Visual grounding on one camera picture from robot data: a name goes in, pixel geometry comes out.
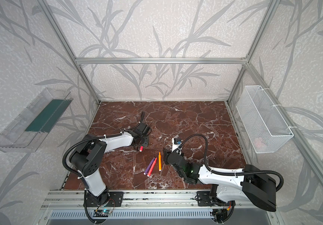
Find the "yellow orange highlighter pen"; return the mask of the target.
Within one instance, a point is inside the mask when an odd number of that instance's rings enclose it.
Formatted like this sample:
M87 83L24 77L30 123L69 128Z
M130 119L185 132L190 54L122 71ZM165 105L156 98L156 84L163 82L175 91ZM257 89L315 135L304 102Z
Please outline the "yellow orange highlighter pen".
M158 170L159 172L162 171L161 152L159 152L159 155L158 155Z

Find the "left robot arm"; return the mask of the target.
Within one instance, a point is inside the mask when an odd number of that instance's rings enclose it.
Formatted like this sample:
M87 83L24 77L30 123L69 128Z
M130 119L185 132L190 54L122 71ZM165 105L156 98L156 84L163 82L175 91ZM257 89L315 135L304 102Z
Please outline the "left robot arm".
M150 126L139 122L137 126L124 129L118 134L86 135L64 153L63 167L78 175L91 195L101 197L107 190L99 172L104 154L122 147L146 147L151 131Z

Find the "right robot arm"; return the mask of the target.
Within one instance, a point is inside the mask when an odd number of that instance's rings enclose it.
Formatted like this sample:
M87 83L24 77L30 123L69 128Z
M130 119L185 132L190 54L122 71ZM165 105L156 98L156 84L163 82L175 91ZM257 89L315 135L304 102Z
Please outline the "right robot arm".
M183 153L163 150L163 160L171 165L187 184L212 185L209 199L212 205L250 200L256 207L276 211L276 192L283 186L281 174L260 170L253 165L241 169L207 168L204 164L190 163Z

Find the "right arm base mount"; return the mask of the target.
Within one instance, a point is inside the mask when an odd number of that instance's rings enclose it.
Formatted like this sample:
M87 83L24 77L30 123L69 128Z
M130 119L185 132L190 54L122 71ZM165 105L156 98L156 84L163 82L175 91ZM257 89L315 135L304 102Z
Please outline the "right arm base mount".
M220 206L220 207L234 207L235 201L224 202L216 197L211 197L209 191L197 191L195 200L198 206Z

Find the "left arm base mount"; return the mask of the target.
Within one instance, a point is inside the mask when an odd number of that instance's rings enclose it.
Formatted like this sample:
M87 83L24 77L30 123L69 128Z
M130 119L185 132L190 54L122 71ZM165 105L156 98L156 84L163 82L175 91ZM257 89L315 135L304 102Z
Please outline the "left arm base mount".
M124 192L109 192L108 190L105 190L100 196L94 196L90 191L86 190L83 206L121 207L123 196Z

